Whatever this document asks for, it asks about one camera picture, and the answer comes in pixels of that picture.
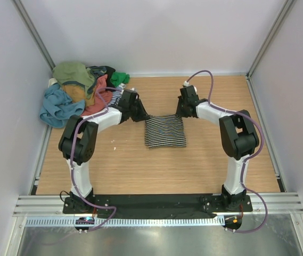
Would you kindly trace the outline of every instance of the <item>white wall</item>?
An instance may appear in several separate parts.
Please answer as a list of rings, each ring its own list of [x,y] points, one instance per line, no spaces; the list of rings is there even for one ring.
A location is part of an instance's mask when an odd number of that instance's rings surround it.
[[[50,70],[9,0],[0,0],[0,254],[18,195],[28,194],[45,125]]]
[[[284,0],[23,0],[58,64],[246,73]]]
[[[303,203],[303,0],[297,0],[252,80],[286,188]]]

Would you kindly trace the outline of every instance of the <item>black cloth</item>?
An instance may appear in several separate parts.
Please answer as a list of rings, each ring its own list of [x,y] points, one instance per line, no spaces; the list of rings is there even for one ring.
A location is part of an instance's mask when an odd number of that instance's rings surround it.
[[[107,87],[111,87],[111,88],[116,88],[112,83],[111,83],[111,77],[112,77],[112,74],[113,72],[116,72],[116,70],[114,68],[111,68],[109,66],[90,66],[89,68],[102,68],[104,67],[106,69],[106,72],[105,72],[105,75],[108,75],[107,77]]]
[[[111,76],[113,74],[113,72],[116,72],[116,70],[114,68],[111,68],[109,66],[104,66],[107,69],[106,74],[108,75],[108,79],[107,79],[107,87],[112,87],[112,88],[116,88],[112,83],[111,83]]]

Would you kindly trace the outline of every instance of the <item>blue cloth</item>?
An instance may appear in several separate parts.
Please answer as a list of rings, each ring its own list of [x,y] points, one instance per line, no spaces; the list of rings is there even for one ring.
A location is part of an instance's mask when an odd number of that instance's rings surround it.
[[[39,117],[52,127],[63,128],[72,115],[80,116],[84,109],[85,100],[72,103],[72,99],[56,83],[45,91]]]

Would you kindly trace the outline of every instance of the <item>dark green cloth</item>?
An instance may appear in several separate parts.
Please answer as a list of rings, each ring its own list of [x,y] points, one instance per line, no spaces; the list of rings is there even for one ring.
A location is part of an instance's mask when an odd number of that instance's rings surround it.
[[[121,83],[123,84],[129,83],[130,75],[127,73],[113,72],[110,81],[115,87],[117,87]]]

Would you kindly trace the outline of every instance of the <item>green cloth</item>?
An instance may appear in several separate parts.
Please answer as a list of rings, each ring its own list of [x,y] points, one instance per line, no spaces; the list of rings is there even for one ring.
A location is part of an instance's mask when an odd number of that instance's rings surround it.
[[[78,61],[62,62],[53,68],[53,77],[62,85],[81,86],[90,99],[97,84],[97,78],[105,75],[105,67],[86,68]]]
[[[127,73],[113,72],[110,81],[115,87],[117,87],[121,83],[123,84],[129,83],[130,75]]]

